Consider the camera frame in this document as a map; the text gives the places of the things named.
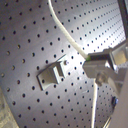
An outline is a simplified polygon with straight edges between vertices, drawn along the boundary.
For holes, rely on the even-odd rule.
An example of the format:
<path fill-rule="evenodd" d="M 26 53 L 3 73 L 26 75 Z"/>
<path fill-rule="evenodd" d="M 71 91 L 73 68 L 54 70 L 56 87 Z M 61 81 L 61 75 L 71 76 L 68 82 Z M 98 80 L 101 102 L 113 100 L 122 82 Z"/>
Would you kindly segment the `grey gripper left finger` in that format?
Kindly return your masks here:
<path fill-rule="evenodd" d="M 113 70 L 106 60 L 85 61 L 83 69 L 88 78 L 94 78 L 96 84 L 101 87 L 104 83 L 109 84 L 116 96 L 120 95 L 124 83 L 126 68 Z"/>

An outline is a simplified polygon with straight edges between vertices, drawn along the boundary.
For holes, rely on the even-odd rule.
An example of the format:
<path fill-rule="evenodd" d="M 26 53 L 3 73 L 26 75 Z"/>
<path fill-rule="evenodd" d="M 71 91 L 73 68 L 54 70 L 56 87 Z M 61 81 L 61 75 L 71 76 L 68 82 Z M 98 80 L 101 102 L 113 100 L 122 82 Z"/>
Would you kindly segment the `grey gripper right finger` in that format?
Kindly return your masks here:
<path fill-rule="evenodd" d="M 120 65 L 128 61 L 128 43 L 123 42 L 102 52 L 90 53 L 87 62 L 107 60 L 110 66 Z"/>

